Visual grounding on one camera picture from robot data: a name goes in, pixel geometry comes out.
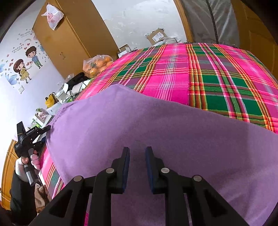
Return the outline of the left forearm black sleeve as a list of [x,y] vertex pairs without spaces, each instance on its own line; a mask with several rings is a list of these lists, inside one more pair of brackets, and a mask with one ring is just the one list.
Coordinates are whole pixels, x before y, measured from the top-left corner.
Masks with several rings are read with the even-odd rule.
[[29,225],[37,216],[34,190],[34,186],[14,172],[10,190],[11,221],[14,225]]

